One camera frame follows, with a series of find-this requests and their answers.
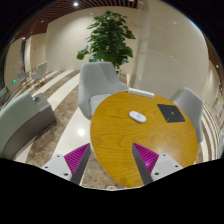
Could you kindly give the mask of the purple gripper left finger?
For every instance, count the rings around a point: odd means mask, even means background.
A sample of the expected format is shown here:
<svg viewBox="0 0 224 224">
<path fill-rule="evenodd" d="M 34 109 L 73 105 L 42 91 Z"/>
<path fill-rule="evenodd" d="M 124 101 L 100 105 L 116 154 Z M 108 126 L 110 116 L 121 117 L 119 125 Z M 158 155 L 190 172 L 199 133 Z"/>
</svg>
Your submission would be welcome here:
<svg viewBox="0 0 224 224">
<path fill-rule="evenodd" d="M 66 155 L 55 155 L 42 166 L 42 169 L 79 185 L 90 154 L 90 144 L 85 144 Z"/>
</svg>

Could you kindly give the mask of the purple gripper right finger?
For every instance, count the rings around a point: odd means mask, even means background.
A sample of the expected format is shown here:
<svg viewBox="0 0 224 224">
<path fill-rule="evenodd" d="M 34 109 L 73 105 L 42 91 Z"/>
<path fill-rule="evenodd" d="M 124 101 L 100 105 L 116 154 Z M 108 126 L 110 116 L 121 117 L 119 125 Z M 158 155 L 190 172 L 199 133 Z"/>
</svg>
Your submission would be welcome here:
<svg viewBox="0 0 224 224">
<path fill-rule="evenodd" d="M 157 154 L 137 143 L 132 144 L 132 154 L 144 185 L 182 169 L 168 154 Z"/>
</svg>

